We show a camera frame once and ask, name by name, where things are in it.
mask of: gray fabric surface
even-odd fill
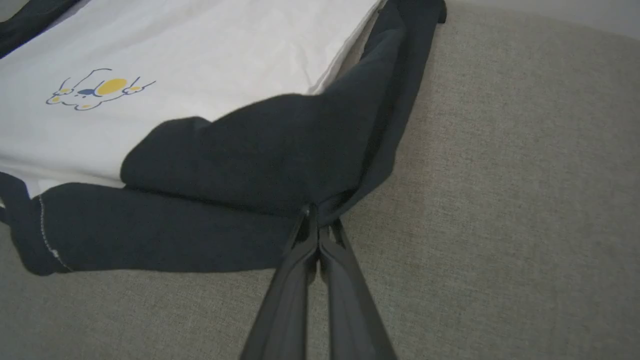
[[[640,44],[448,3],[394,174],[344,219],[397,353],[639,358]],[[0,358],[233,359],[270,275],[38,278],[0,225]]]

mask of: seam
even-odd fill
[[[47,247],[47,250],[53,255],[54,258],[58,260],[69,271],[73,271],[62,259],[60,258],[60,254],[58,251],[51,247],[49,244],[49,240],[47,240],[47,235],[44,232],[44,201],[42,200],[42,195],[39,197],[40,200],[40,232],[42,233],[42,239],[44,240],[44,245]]]

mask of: black garment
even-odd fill
[[[79,0],[30,0],[11,19],[0,22],[0,58],[36,37]]]
[[[161,124],[124,160],[124,190],[64,184],[30,200],[0,176],[23,263],[40,275],[277,266],[303,205],[327,224],[391,173],[443,5],[389,0],[360,62],[321,95]]]

